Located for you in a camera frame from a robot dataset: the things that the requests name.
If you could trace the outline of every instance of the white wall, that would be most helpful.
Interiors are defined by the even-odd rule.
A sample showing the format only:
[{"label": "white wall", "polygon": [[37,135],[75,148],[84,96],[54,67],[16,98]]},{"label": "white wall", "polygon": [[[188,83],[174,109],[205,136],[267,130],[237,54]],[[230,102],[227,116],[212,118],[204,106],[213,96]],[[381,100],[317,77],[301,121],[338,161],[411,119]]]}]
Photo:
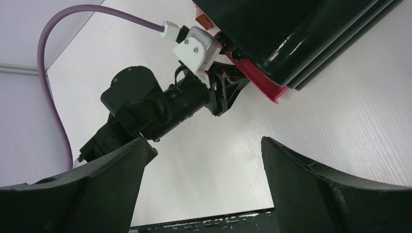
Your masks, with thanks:
[{"label": "white wall", "polygon": [[[57,12],[77,4],[101,4],[104,0],[0,0],[0,63],[37,67],[37,44],[43,27]],[[50,67],[93,13],[77,13],[63,19],[46,46]]]},{"label": "white wall", "polygon": [[39,78],[0,73],[0,186],[66,170],[64,148]]},{"label": "white wall", "polygon": [[[192,26],[187,0],[106,0],[161,23]],[[159,143],[143,176],[132,225],[273,206],[260,153],[270,136],[360,177],[412,186],[412,1],[403,1],[301,92],[273,104],[253,85],[232,109],[197,112]],[[175,43],[130,22],[95,14],[49,70],[74,155],[103,125],[101,93],[125,67],[173,82]]]},{"label": "white wall", "polygon": [[[36,67],[43,27],[66,7],[103,0],[0,0],[0,68]],[[92,13],[64,19],[46,46],[49,67]],[[34,183],[66,170],[62,141],[37,76],[0,72],[0,186]]]}]

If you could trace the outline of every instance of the white wood-grain surface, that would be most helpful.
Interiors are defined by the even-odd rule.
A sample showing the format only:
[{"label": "white wood-grain surface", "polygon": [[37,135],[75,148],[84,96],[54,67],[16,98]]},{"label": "white wood-grain surface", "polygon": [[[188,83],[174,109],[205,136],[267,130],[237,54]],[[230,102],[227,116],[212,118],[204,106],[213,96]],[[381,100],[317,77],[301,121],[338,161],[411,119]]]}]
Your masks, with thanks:
[{"label": "white wood-grain surface", "polygon": [[[106,0],[147,20],[195,25],[190,1]],[[152,143],[132,225],[273,206],[260,154],[270,136],[338,170],[412,186],[412,1],[403,1],[302,91],[273,104],[252,84],[232,109],[197,112]],[[173,42],[132,23],[95,14],[49,70],[75,156],[105,123],[101,93],[125,67],[173,82]]]}]

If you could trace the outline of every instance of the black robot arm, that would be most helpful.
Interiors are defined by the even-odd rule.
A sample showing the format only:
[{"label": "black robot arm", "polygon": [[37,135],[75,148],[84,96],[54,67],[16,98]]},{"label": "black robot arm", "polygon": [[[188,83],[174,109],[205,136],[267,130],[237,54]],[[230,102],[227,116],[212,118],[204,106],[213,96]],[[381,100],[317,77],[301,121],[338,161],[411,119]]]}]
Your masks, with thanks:
[{"label": "black robot arm", "polygon": [[[249,80],[233,65],[214,62],[208,71],[210,88],[182,63],[175,72],[184,78],[162,91],[146,67],[120,71],[101,96],[109,119],[80,149],[79,161],[102,157],[138,137],[159,141],[202,107],[215,116],[230,109]],[[157,155],[150,148],[148,162]]]}]

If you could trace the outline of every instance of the purple cable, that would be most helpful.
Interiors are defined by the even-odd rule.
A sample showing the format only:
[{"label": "purple cable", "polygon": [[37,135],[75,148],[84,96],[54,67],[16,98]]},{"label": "purple cable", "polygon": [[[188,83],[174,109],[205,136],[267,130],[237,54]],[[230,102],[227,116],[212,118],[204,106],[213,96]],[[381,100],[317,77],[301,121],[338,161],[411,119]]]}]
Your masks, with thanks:
[{"label": "purple cable", "polygon": [[40,39],[39,39],[39,44],[37,47],[37,69],[38,73],[40,76],[40,84],[43,89],[44,97],[46,98],[47,105],[50,108],[51,115],[54,119],[54,121],[57,124],[58,130],[60,132],[60,135],[62,137],[65,150],[66,150],[66,156],[67,156],[67,170],[73,169],[73,155],[71,153],[71,147],[70,147],[70,142],[69,138],[67,137],[66,130],[64,129],[63,123],[59,117],[59,113],[57,112],[56,106],[54,105],[52,94],[50,92],[49,86],[47,84],[47,78],[46,78],[46,68],[44,65],[44,51],[46,48],[46,41],[47,38],[50,35],[50,32],[52,29],[56,26],[56,24],[61,21],[64,17],[69,16],[71,14],[77,13],[77,12],[85,12],[85,11],[93,11],[93,12],[100,12],[100,13],[105,13],[108,15],[116,16],[119,18],[126,19],[130,22],[139,24],[141,26],[144,26],[146,28],[153,29],[158,32],[164,32],[165,27],[151,23],[149,21],[146,21],[144,19],[141,19],[139,17],[130,15],[128,13],[118,11],[109,7],[105,6],[99,6],[99,5],[77,5],[77,6],[71,6],[69,8],[66,8],[56,15],[54,15],[46,24],[44,27]]}]

